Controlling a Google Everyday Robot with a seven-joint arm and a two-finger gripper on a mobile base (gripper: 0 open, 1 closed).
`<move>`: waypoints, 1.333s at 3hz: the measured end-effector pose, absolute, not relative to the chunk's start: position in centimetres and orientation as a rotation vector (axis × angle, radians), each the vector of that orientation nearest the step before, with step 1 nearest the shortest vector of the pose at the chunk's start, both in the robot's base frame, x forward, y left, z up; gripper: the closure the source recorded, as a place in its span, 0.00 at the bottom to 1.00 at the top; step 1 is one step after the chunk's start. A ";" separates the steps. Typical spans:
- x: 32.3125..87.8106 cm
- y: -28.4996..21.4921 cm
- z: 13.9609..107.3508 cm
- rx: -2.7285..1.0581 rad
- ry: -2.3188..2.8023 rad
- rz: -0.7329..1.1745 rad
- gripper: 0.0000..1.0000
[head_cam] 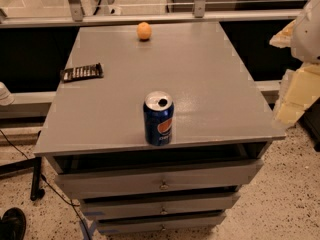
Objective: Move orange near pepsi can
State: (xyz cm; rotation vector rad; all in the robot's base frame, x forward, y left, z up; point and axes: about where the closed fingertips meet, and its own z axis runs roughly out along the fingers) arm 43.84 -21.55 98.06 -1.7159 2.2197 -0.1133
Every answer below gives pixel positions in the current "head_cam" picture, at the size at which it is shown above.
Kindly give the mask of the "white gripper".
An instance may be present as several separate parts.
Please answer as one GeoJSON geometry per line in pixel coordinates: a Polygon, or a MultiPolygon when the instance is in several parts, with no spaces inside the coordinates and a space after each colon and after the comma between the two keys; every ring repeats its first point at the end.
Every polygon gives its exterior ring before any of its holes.
{"type": "Polygon", "coordinates": [[[292,56],[305,62],[296,71],[286,70],[273,109],[275,124],[291,127],[320,98],[320,0],[309,0],[296,21],[273,35],[269,44],[291,46],[292,56]]]}

